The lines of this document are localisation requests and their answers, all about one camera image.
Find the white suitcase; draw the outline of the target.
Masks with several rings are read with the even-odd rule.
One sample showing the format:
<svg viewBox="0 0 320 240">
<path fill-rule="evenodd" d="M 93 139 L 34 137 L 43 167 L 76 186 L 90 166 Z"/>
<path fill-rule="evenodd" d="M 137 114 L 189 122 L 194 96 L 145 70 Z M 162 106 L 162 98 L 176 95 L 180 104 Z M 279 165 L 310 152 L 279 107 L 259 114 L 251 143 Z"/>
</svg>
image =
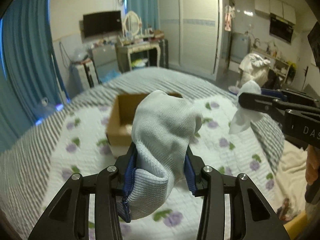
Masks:
<svg viewBox="0 0 320 240">
<path fill-rule="evenodd" d="M 80 92 L 84 92 L 99 85 L 95 66 L 91 59 L 86 59 L 73 64 L 71 66 L 71 71 Z"/>
</svg>

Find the white sliding wardrobe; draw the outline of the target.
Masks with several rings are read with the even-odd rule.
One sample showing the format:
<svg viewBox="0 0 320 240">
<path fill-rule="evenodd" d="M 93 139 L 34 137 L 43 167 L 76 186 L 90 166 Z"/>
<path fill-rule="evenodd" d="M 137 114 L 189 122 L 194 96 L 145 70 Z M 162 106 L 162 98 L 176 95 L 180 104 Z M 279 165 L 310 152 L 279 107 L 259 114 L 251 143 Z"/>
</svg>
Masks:
<svg viewBox="0 0 320 240">
<path fill-rule="evenodd" d="M 168 41 L 169 68 L 217 80 L 228 0 L 158 0 L 159 28 Z"/>
</svg>

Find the teal curtain by wardrobe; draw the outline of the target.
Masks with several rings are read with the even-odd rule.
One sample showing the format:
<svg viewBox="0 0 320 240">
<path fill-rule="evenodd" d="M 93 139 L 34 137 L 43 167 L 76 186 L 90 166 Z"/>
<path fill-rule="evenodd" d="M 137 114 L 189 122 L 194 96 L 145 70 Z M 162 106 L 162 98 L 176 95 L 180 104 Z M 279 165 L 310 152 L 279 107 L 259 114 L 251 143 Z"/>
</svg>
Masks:
<svg viewBox="0 0 320 240">
<path fill-rule="evenodd" d="M 158 0 L 127 0 L 127 11 L 134 11 L 142 19 L 143 29 L 159 28 Z"/>
</svg>

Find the oval white vanity mirror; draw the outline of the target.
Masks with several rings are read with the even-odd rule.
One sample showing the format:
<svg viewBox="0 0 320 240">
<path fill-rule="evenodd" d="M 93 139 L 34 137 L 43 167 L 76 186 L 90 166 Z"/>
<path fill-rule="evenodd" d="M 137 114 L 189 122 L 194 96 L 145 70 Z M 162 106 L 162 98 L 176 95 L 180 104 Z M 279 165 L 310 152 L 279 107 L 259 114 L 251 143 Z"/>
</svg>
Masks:
<svg viewBox="0 0 320 240">
<path fill-rule="evenodd" d="M 142 28 L 140 17 L 134 12 L 129 11 L 123 19 L 123 35 L 125 37 L 135 37 Z"/>
</svg>

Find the grey striped bed sheet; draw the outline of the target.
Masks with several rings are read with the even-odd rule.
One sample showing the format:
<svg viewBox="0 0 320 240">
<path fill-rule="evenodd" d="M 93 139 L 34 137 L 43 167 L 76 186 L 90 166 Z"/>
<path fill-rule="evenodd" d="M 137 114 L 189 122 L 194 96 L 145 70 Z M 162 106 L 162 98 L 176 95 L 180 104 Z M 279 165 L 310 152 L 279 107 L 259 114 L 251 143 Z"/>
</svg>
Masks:
<svg viewBox="0 0 320 240">
<path fill-rule="evenodd" d="M 68 114 L 84 107 L 110 106 L 112 111 L 115 98 L 120 94 L 152 93 L 156 90 L 180 94 L 196 107 L 196 100 L 218 95 L 236 107 L 236 97 L 212 83 L 161 68 L 129 72 L 81 93 L 63 110 L 30 128 L 10 149 L 1 153 L 1 211 L 7 226 L 21 239 L 27 239 L 43 214 L 45 209 L 41 205 L 47 192 L 51 156 Z M 248 129 L 262 145 L 274 179 L 284 148 L 284 136 L 279 126 L 269 116 L 262 115 L 260 120 L 250 123 Z"/>
</svg>

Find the grey washing machine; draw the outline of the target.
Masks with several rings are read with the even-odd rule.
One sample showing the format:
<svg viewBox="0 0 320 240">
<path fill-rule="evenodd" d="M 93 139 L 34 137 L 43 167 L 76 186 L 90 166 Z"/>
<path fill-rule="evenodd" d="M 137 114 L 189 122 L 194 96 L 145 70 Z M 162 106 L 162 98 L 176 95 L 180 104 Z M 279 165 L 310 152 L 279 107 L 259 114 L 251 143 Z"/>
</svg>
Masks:
<svg viewBox="0 0 320 240">
<path fill-rule="evenodd" d="M 242 33 L 232 33 L 230 60 L 240 64 L 250 52 L 251 38 Z"/>
</svg>

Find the purple lidded cup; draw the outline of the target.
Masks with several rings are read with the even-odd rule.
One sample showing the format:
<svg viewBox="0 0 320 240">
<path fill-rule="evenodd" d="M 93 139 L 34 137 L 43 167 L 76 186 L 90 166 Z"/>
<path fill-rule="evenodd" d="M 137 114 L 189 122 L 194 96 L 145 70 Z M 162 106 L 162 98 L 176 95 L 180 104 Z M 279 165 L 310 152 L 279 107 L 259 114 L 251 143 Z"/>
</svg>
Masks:
<svg viewBox="0 0 320 240">
<path fill-rule="evenodd" d="M 236 82 L 235 85 L 232 85 L 232 86 L 229 86 L 228 87 L 228 91 L 234 95 L 238 95 L 239 94 L 239 91 L 240 91 L 240 88 L 239 88 L 239 83 Z"/>
</svg>

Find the black range hood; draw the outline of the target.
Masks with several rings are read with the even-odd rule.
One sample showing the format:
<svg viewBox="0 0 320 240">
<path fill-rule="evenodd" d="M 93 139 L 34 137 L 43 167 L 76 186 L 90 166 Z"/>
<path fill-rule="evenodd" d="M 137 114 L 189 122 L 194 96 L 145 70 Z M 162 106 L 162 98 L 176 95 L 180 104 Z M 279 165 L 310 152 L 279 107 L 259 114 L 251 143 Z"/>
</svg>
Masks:
<svg viewBox="0 0 320 240">
<path fill-rule="evenodd" d="M 286 43 L 291 43 L 294 24 L 275 15 L 270 15 L 269 34 L 275 36 Z"/>
</svg>

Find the grey small fridge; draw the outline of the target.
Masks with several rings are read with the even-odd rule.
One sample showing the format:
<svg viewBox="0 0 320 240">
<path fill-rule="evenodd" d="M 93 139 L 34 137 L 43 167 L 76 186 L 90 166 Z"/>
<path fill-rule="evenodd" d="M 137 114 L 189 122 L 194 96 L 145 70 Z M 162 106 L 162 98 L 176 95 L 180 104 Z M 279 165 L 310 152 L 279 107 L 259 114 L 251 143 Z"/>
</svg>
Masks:
<svg viewBox="0 0 320 240">
<path fill-rule="evenodd" d="M 114 45 L 93 48 L 92 60 L 100 83 L 105 83 L 120 75 Z"/>
</svg>

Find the white kitchen wall cabinets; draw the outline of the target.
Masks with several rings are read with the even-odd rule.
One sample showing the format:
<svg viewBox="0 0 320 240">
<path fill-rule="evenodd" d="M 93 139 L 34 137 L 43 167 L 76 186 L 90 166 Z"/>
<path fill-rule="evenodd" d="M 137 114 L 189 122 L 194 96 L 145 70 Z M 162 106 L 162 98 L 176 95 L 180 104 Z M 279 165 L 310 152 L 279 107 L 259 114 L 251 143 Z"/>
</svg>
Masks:
<svg viewBox="0 0 320 240">
<path fill-rule="evenodd" d="M 280 0 L 254 0 L 255 11 L 264 15 L 275 15 L 293 25 L 296 24 L 295 9 Z"/>
</svg>

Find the light grey sock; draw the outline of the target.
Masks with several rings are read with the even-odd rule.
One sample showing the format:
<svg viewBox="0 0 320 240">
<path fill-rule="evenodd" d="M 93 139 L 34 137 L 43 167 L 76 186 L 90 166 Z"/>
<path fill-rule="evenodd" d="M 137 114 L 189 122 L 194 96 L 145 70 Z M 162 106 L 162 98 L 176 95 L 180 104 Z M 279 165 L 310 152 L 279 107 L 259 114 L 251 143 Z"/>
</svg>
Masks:
<svg viewBox="0 0 320 240">
<path fill-rule="evenodd" d="M 201 111 L 189 100 L 161 90 L 137 107 L 131 137 L 137 149 L 131 185 L 119 214 L 126 222 L 144 218 L 161 207 L 184 176 L 187 147 L 202 126 Z"/>
</svg>

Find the teal window curtain left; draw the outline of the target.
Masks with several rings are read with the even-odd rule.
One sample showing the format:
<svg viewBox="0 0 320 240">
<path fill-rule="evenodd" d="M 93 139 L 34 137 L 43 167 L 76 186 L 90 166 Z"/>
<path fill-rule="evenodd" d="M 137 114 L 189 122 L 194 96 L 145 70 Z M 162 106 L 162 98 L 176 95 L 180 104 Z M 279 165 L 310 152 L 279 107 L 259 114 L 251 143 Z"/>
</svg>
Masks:
<svg viewBox="0 0 320 240">
<path fill-rule="evenodd" d="M 13 0 L 1 18 L 1 152 L 38 124 L 42 98 L 69 96 L 57 66 L 50 31 L 50 0 Z"/>
</svg>

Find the open cardboard box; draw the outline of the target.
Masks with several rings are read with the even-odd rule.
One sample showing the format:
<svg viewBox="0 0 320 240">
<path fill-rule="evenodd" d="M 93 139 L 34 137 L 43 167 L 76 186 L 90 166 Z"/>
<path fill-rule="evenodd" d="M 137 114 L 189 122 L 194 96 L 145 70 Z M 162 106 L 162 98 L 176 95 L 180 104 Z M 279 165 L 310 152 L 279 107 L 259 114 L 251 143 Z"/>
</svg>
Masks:
<svg viewBox="0 0 320 240">
<path fill-rule="evenodd" d="M 126 125 L 133 123 L 138 105 L 148 95 L 149 93 L 140 93 L 116 96 L 106 128 L 106 136 L 110 146 L 130 146 L 131 133 L 127 131 Z"/>
</svg>

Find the black wall television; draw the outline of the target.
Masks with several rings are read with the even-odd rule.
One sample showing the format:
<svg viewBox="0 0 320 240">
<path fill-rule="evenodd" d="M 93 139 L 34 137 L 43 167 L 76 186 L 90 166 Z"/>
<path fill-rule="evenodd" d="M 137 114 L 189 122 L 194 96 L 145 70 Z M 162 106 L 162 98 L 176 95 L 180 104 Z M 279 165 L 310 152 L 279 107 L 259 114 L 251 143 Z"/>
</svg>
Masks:
<svg viewBox="0 0 320 240">
<path fill-rule="evenodd" d="M 84 37 L 122 31 L 120 11 L 104 11 L 83 15 Z"/>
</svg>

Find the clear water jug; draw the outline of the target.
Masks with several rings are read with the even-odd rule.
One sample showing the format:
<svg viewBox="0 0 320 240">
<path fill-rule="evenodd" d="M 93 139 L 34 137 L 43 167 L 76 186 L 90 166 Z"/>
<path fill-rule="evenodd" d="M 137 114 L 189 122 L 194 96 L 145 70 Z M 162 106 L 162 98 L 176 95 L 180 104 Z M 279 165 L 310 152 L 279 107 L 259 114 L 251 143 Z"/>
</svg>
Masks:
<svg viewBox="0 0 320 240">
<path fill-rule="evenodd" d="M 37 123 L 41 123 L 44 119 L 48 118 L 55 112 L 63 110 L 63 104 L 54 105 L 49 102 L 47 98 L 42 98 L 40 103 L 34 108 L 34 114 L 37 117 Z"/>
</svg>

